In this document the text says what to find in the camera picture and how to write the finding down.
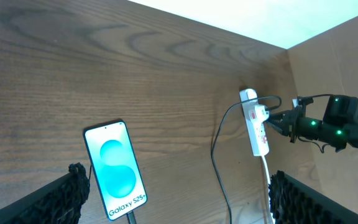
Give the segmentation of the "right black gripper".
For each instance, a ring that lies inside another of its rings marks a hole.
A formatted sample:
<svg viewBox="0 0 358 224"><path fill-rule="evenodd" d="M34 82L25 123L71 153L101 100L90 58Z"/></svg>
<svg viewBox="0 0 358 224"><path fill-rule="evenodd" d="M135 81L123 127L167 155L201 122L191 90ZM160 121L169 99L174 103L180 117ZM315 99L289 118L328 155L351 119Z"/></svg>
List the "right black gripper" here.
<svg viewBox="0 0 358 224"><path fill-rule="evenodd" d="M295 143L297 122L303 115L302 110L302 106L297 106L292 110L270 114L269 118L265 122L271 125L271 127L273 127L273 129L282 136L289 137L291 143Z"/></svg>

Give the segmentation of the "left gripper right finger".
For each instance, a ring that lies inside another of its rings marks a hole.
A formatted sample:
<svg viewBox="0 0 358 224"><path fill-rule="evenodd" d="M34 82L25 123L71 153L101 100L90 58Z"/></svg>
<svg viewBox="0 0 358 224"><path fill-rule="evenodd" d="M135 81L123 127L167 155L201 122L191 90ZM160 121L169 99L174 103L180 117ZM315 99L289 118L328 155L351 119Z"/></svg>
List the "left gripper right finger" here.
<svg viewBox="0 0 358 224"><path fill-rule="evenodd" d="M270 178L270 212L279 224L358 224L358 214L283 171Z"/></svg>

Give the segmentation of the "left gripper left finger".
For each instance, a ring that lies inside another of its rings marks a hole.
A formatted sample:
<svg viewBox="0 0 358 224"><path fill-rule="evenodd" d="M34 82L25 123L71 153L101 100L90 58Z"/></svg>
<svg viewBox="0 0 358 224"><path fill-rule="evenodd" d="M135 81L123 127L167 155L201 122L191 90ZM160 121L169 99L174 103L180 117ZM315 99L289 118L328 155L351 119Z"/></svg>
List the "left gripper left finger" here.
<svg viewBox="0 0 358 224"><path fill-rule="evenodd" d="M90 194L90 180L81 163L68 173L0 209L0 224L77 224Z"/></svg>

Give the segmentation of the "blue Samsung Galaxy smartphone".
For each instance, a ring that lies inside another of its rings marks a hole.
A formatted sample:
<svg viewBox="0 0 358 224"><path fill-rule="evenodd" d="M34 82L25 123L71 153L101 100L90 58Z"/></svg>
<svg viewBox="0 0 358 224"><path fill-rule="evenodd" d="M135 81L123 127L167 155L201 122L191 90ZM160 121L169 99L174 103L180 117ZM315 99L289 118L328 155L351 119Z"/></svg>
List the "blue Samsung Galaxy smartphone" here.
<svg viewBox="0 0 358 224"><path fill-rule="evenodd" d="M115 119L88 126L83 138L107 219L126 216L136 224L134 210L148 196L126 123Z"/></svg>

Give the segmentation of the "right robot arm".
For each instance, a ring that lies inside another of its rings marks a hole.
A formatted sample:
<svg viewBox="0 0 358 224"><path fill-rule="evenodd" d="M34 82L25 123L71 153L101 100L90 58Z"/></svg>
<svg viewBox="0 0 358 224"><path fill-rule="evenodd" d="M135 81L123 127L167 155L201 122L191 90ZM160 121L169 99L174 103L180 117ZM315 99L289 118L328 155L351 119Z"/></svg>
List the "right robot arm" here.
<svg viewBox="0 0 358 224"><path fill-rule="evenodd" d="M314 103L317 96L299 96L293 100L293 109L271 114L267 123L282 136L294 143L317 144L320 152L326 146L339 152L350 145L358 149L358 98L346 95L327 94L328 103L323 119L307 117L306 107Z"/></svg>

